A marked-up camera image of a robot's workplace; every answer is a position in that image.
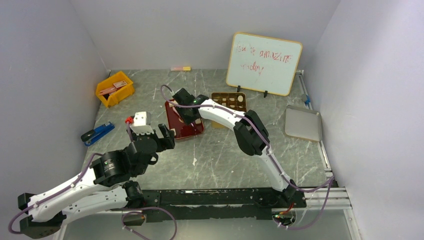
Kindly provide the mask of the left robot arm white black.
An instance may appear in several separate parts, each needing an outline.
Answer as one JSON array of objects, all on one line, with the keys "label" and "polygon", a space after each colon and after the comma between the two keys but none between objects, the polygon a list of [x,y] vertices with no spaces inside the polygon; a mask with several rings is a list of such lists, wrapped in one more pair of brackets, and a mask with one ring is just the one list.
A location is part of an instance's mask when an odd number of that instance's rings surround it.
[{"label": "left robot arm white black", "polygon": [[158,162],[160,152],[175,147],[174,132],[165,124],[158,137],[150,125],[141,131],[127,125],[130,144],[124,149],[94,153],[89,163],[73,178],[39,194],[18,196],[20,215],[18,234],[32,239],[50,236],[62,225],[98,212],[115,209],[137,210],[148,205],[139,183],[132,178],[143,175]]}]

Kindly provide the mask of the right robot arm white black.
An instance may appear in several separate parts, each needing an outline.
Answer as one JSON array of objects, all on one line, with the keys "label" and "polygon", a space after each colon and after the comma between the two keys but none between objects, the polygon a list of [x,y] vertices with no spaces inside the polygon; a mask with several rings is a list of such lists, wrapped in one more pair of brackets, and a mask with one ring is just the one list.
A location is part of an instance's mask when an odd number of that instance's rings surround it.
[{"label": "right robot arm white black", "polygon": [[275,202],[280,207],[288,207],[294,201],[296,184],[286,174],[276,159],[270,145],[269,133],[258,114],[230,109],[205,95],[188,93],[185,88],[171,91],[173,102],[179,116],[186,124],[197,119],[206,119],[219,123],[234,132],[240,150],[248,156],[258,158],[271,187],[276,191]]}]

